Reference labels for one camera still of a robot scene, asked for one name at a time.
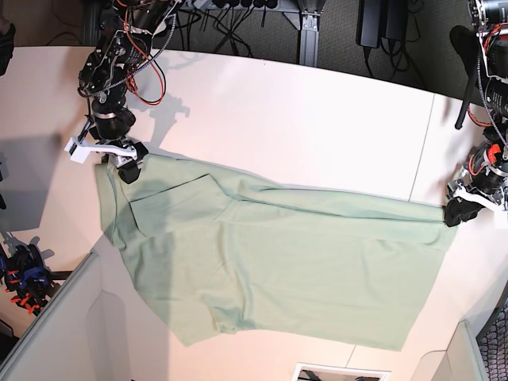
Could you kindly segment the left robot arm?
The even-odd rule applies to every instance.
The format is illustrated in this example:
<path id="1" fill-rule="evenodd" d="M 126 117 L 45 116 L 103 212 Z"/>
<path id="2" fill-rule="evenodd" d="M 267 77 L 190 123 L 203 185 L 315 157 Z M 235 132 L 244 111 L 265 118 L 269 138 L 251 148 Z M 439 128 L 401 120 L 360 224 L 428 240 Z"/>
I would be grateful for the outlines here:
<path id="1" fill-rule="evenodd" d="M 507 2 L 469 1 L 472 29 L 457 26 L 452 46 L 468 74 L 455 128 L 464 119 L 483 128 L 486 140 L 468 154 L 459 177 L 446 187 L 444 223 L 455 227 L 494 213 L 495 225 L 507 227 Z"/>

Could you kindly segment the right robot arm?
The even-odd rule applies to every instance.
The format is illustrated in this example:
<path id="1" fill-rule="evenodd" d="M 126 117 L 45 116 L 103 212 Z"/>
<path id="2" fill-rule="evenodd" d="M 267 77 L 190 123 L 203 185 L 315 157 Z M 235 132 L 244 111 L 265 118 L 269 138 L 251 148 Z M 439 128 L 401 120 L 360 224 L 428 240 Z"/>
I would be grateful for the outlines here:
<path id="1" fill-rule="evenodd" d="M 83 35 L 96 46 L 79 73 L 78 94 L 87 101 L 87 121 L 66 146 L 71 159 L 83 163 L 101 153 L 125 183 L 135 182 L 147 148 L 129 138 L 136 118 L 126 105 L 128 93 L 138 95 L 135 77 L 145 68 L 165 77 L 152 54 L 153 40 L 175 31 L 181 1 L 86 1 Z"/>

